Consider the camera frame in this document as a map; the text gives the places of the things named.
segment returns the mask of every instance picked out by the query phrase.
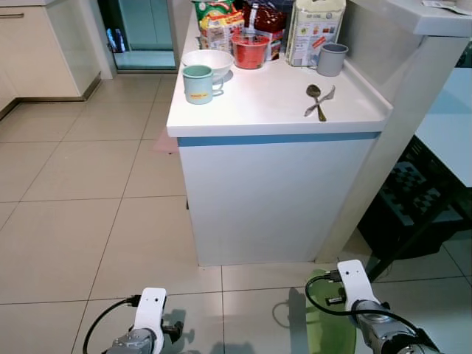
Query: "black cable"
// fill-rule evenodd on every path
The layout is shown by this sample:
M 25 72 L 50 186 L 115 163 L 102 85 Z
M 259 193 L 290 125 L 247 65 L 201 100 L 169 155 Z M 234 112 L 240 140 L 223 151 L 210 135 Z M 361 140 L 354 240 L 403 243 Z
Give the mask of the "black cable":
M 128 304 L 130 306 L 136 307 L 139 304 L 140 299 L 141 299 L 141 295 L 134 295 L 132 297 L 128 297 L 127 299 L 118 301 L 117 303 L 113 304 L 112 306 L 110 306 L 109 308 L 104 310 L 97 317 L 97 319 L 95 319 L 94 323 L 92 323 L 92 325 L 88 329 L 87 335 L 86 335 L 85 339 L 83 340 L 82 354 L 89 354 L 88 348 L 89 348 L 90 337 L 91 337 L 92 333 L 94 332 L 95 327 L 100 323 L 100 321 L 103 319 L 103 317 L 105 317 L 108 313 L 110 313 L 115 308 L 117 308 L 121 305 L 124 305 L 124 304 Z
M 311 295 L 308 293 L 308 290 L 310 289 L 312 284 L 314 284 L 315 282 L 319 280 L 330 280 L 330 275 L 326 274 L 326 275 L 320 275 L 320 276 L 314 277 L 313 279 L 309 280 L 305 286 L 305 296 L 307 297 L 308 301 L 319 310 L 325 313 L 329 313 L 330 315 L 334 315 L 334 316 L 356 316 L 356 315 L 367 315 L 367 314 L 384 315 L 384 316 L 390 317 L 391 319 L 396 319 L 397 321 L 402 322 L 404 325 L 410 327 L 414 331 L 415 334 L 419 336 L 421 335 L 420 330 L 416 326 L 414 326 L 414 324 L 412 324 L 410 321 L 388 311 L 383 311 L 383 310 L 333 311 L 333 310 L 330 310 L 329 308 L 324 308 L 323 306 L 315 302 L 315 300 L 313 300 Z

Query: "tiled floor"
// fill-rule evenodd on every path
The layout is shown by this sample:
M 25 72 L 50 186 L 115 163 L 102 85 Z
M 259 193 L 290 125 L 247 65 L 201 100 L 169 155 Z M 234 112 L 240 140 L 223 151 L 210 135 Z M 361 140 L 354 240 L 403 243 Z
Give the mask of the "tiled floor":
M 95 317 L 147 286 L 166 288 L 166 321 L 185 323 L 166 354 L 307 353 L 302 286 L 334 265 L 197 266 L 178 155 L 152 150 L 174 80 L 119 77 L 88 103 L 22 105 L 0 122 L 0 353 L 79 354 Z M 369 254 L 355 233 L 339 259 Z M 445 353 L 463 354 L 471 276 L 468 235 L 395 262 L 373 288 Z M 134 311 L 105 318 L 90 353 Z M 371 352 L 359 340 L 357 353 Z

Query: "spoon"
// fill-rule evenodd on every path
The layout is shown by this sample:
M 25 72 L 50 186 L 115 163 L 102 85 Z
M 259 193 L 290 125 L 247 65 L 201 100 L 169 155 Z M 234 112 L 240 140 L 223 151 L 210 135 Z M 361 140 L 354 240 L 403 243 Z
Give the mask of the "spoon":
M 305 111 L 305 117 L 308 116 L 313 110 L 317 107 L 318 108 L 318 118 L 320 122 L 326 122 L 326 117 L 323 114 L 322 108 L 319 106 L 318 97 L 322 94 L 322 90 L 317 85 L 309 85 L 307 87 L 307 95 L 314 98 L 316 104 L 312 105 Z

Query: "glass door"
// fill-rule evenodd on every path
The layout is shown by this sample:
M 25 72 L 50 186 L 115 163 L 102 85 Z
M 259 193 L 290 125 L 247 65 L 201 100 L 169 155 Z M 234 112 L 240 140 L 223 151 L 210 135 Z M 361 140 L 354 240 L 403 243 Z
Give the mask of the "glass door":
M 98 0 L 119 71 L 175 70 L 167 0 Z

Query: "mug handle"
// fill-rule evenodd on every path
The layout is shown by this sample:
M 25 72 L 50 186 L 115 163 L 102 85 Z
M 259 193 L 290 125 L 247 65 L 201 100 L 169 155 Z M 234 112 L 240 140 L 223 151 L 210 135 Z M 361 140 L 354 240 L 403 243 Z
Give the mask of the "mug handle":
M 213 97 L 214 96 L 221 96 L 224 93 L 224 91 L 222 89 L 223 85 L 224 85 L 224 80 L 223 80 L 223 78 L 221 78 L 221 85 L 216 90 L 213 90 Z

